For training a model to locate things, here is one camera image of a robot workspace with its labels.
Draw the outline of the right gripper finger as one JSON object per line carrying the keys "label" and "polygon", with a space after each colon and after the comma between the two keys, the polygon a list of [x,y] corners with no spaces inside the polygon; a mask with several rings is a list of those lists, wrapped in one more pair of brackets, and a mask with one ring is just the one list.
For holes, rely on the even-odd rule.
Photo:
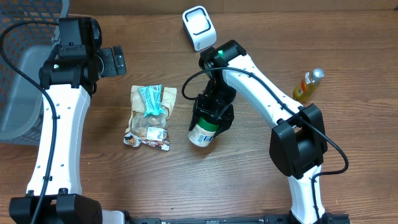
{"label": "right gripper finger", "polygon": [[215,138],[217,137],[217,135],[221,134],[231,127],[234,120],[234,108],[232,104],[213,104],[212,110],[212,119],[218,125],[218,129],[213,136]]}
{"label": "right gripper finger", "polygon": [[189,131],[191,131],[195,127],[199,119],[200,119],[200,110],[197,108],[193,110],[192,119],[188,129]]}

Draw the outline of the green lid white jar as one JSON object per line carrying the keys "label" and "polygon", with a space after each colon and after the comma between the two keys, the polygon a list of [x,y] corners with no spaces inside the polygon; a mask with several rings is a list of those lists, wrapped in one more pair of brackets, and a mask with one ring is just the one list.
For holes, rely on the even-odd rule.
{"label": "green lid white jar", "polygon": [[212,124],[204,118],[200,118],[193,129],[189,131],[188,139],[198,147],[207,147],[214,138],[218,128],[218,124]]}

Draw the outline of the brown snack pouch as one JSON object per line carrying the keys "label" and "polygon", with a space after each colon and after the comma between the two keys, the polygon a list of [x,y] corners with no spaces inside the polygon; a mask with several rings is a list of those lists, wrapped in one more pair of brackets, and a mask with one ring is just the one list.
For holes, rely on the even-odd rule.
{"label": "brown snack pouch", "polygon": [[163,151],[170,149],[169,132],[167,121],[171,117],[177,98],[177,89],[162,87],[161,105],[165,114],[158,116],[144,116],[145,106],[138,92],[139,87],[131,87],[131,116],[128,128],[125,130],[123,142],[132,147],[146,144]]}

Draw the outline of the mint green snack bar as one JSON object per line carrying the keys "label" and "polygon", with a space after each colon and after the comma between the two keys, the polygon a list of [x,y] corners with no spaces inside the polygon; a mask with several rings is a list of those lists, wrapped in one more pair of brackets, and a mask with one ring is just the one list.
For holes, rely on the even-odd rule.
{"label": "mint green snack bar", "polygon": [[145,106],[145,117],[149,115],[158,116],[160,114],[165,114],[165,110],[161,105],[161,84],[139,87],[138,92]]}

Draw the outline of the yellow oil bottle silver cap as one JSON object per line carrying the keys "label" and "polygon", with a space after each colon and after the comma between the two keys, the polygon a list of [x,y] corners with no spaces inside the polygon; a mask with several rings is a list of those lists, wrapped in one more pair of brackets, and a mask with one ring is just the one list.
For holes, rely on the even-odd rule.
{"label": "yellow oil bottle silver cap", "polygon": [[301,82],[294,88],[292,92],[293,99],[300,103],[306,103],[320,86],[323,77],[324,71],[320,68],[307,72]]}

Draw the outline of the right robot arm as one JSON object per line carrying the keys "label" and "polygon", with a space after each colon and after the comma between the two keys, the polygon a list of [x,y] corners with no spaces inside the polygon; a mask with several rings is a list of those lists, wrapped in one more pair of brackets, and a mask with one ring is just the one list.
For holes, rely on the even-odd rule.
{"label": "right robot arm", "polygon": [[304,107],[279,90],[235,40],[204,50],[198,64],[209,81],[204,92],[192,98],[191,143],[206,147],[231,127],[233,101],[240,93],[271,129],[269,155],[289,180],[291,221],[323,223],[318,175],[327,146],[320,110],[315,105]]}

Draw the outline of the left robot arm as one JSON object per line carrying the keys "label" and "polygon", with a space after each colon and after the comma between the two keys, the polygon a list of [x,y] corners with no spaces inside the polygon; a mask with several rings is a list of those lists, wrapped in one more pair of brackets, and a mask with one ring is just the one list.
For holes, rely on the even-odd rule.
{"label": "left robot arm", "polygon": [[64,17],[56,22],[58,43],[39,70],[43,96],[38,156],[24,197],[9,204],[16,223],[127,223],[128,214],[102,209],[84,197],[80,181],[83,125],[97,81],[126,73],[119,46],[102,48],[98,22]]}

